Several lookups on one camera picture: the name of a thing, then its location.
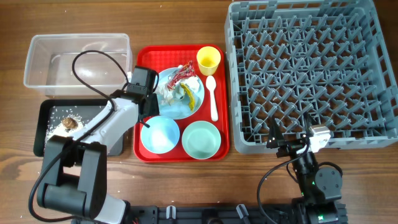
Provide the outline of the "white rice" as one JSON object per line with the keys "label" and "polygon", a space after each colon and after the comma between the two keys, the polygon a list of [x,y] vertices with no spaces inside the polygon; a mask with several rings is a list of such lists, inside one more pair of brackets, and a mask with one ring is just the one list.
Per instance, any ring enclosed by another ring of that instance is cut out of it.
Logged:
{"label": "white rice", "polygon": [[[49,120],[47,121],[47,130],[44,144],[53,136],[68,137],[84,127],[83,117],[78,113],[78,106],[53,106],[50,109]],[[78,123],[76,129],[65,129],[62,120],[71,117]]]}

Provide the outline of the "red serving tray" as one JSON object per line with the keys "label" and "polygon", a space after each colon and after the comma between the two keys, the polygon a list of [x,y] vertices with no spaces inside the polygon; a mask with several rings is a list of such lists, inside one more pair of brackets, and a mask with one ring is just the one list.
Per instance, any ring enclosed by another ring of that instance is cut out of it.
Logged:
{"label": "red serving tray", "polygon": [[[193,62],[195,73],[199,79],[205,83],[206,76],[199,71],[197,62],[197,52],[204,45],[155,45],[144,47],[137,56],[137,65],[151,68],[159,73],[159,77],[163,78],[167,73],[171,73],[179,65],[184,65],[189,61]],[[218,110],[219,119],[211,120],[210,115],[210,94],[205,88],[201,88],[204,96],[203,103],[199,109],[191,116],[181,116],[175,118],[180,131],[191,123],[196,121],[207,121],[215,125],[221,134],[221,146],[218,152],[209,158],[209,161],[217,161],[225,157],[229,152],[229,119],[228,119],[228,96],[226,88],[226,74],[224,68],[224,55],[221,55],[221,62],[214,74],[216,81],[215,100]],[[184,150],[182,143],[178,143],[175,148],[165,154],[155,154],[148,151],[141,142],[141,131],[143,125],[134,127],[133,151],[138,159],[146,163],[158,162],[193,162],[194,158],[190,157]]]}

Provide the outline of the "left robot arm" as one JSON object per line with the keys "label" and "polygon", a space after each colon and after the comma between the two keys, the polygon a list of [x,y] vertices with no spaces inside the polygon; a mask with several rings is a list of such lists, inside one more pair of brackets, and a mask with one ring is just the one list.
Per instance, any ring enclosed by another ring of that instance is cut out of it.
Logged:
{"label": "left robot arm", "polygon": [[83,129],[52,136],[45,145],[42,170],[29,195],[30,214],[42,222],[33,203],[66,213],[66,220],[123,223],[129,204],[107,193],[107,154],[118,139],[145,118],[159,114],[152,91],[117,90]]}

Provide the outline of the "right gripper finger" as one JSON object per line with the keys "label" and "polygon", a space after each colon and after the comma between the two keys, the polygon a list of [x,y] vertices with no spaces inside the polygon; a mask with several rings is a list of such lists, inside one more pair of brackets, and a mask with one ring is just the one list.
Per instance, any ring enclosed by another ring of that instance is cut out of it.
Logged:
{"label": "right gripper finger", "polygon": [[310,127],[316,125],[316,121],[309,115],[308,112],[304,112],[303,114],[304,126],[305,126],[305,134],[307,137],[312,137],[312,131]]}
{"label": "right gripper finger", "polygon": [[280,131],[279,125],[277,124],[274,117],[269,122],[269,140],[270,141],[283,141],[284,137]]}

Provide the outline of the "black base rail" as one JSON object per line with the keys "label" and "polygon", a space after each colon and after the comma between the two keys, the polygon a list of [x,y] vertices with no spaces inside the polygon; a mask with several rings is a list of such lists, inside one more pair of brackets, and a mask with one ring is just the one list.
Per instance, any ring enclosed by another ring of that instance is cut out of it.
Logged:
{"label": "black base rail", "polygon": [[[264,207],[276,223],[348,223],[346,206],[337,204],[335,211],[308,210],[300,205],[273,204]],[[133,223],[269,223],[257,207],[240,204],[236,207],[132,207]]]}

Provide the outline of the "teal green bowl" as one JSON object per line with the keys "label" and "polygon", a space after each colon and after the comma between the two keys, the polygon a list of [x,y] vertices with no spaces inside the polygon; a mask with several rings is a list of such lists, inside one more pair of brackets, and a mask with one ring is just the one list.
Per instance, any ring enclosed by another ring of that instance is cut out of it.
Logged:
{"label": "teal green bowl", "polygon": [[209,159],[221,147],[221,134],[210,122],[196,121],[183,131],[182,146],[183,150],[194,159]]}

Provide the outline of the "clear plastic bin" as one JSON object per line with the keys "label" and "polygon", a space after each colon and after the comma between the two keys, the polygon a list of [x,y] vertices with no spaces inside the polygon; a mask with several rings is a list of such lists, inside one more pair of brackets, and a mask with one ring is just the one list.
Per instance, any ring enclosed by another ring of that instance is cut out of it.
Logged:
{"label": "clear plastic bin", "polygon": [[97,90],[109,95],[131,78],[133,55],[130,39],[123,33],[35,35],[30,43],[24,71],[24,85],[46,96],[95,96],[72,72]]}

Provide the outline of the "brown food lump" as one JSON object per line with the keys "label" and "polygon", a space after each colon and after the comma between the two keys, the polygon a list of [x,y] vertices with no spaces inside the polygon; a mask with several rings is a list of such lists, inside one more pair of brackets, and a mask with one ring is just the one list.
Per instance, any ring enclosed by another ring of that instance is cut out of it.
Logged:
{"label": "brown food lump", "polygon": [[76,129],[78,127],[77,121],[71,117],[63,119],[62,125],[64,126],[65,129]]}

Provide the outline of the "white plastic spoon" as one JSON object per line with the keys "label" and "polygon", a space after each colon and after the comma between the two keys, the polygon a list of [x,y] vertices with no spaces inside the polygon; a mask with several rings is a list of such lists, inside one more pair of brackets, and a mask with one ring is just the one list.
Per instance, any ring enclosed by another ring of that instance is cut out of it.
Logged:
{"label": "white plastic spoon", "polygon": [[215,100],[215,88],[216,88],[216,81],[213,76],[208,76],[206,78],[206,87],[210,92],[210,104],[211,104],[211,120],[218,121],[218,110]]}

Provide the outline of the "yellow plastic cup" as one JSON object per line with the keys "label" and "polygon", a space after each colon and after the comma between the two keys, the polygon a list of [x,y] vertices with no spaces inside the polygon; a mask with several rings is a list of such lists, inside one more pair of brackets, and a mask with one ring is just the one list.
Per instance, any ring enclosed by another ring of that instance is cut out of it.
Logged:
{"label": "yellow plastic cup", "polygon": [[215,47],[205,46],[197,52],[197,62],[202,75],[214,75],[221,62],[221,54]]}

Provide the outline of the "red foil wrapper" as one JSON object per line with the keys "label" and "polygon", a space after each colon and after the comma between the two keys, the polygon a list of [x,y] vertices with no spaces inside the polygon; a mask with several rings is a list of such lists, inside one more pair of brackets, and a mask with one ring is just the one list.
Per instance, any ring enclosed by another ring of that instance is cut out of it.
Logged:
{"label": "red foil wrapper", "polygon": [[193,61],[191,60],[188,63],[186,63],[181,69],[175,72],[174,75],[172,75],[171,79],[167,83],[167,88],[169,90],[173,90],[175,88],[175,85],[179,81],[190,77],[194,77],[195,75],[196,73],[193,67]]}

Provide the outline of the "light blue bowl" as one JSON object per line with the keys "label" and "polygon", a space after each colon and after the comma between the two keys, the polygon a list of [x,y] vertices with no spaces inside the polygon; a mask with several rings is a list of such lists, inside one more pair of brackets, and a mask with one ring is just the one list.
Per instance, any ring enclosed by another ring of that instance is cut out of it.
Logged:
{"label": "light blue bowl", "polygon": [[176,147],[180,139],[180,128],[171,118],[155,116],[141,129],[141,143],[154,154],[165,154]]}

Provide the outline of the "black plastic tray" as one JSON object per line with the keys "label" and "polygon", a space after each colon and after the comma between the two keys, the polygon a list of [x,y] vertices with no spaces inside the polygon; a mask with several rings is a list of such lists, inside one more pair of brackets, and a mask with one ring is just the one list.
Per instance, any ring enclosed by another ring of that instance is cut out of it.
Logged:
{"label": "black plastic tray", "polygon": [[83,117],[84,127],[99,113],[106,104],[105,99],[52,99],[45,100],[39,111],[39,118],[37,122],[37,129],[35,134],[35,141],[33,152],[35,156],[42,157],[45,150],[45,134],[47,130],[47,121],[49,120],[50,109],[53,106],[78,106],[78,113]]}

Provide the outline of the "grey dishwasher rack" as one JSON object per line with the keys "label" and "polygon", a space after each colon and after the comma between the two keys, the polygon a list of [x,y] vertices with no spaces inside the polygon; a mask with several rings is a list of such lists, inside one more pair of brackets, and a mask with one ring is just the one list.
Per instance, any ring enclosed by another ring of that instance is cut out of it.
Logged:
{"label": "grey dishwasher rack", "polygon": [[267,153],[268,121],[286,138],[304,114],[328,147],[397,142],[397,83],[373,1],[242,1],[224,25],[234,146]]}

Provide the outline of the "yellow wrapper strip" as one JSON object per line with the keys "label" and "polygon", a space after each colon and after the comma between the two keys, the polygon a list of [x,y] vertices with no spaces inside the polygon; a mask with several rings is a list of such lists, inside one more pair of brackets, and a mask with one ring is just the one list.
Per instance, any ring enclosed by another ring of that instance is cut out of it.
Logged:
{"label": "yellow wrapper strip", "polygon": [[189,99],[188,107],[190,108],[190,111],[193,111],[196,105],[194,92],[190,89],[190,87],[187,84],[181,83],[180,86],[183,88],[185,94],[188,96]]}

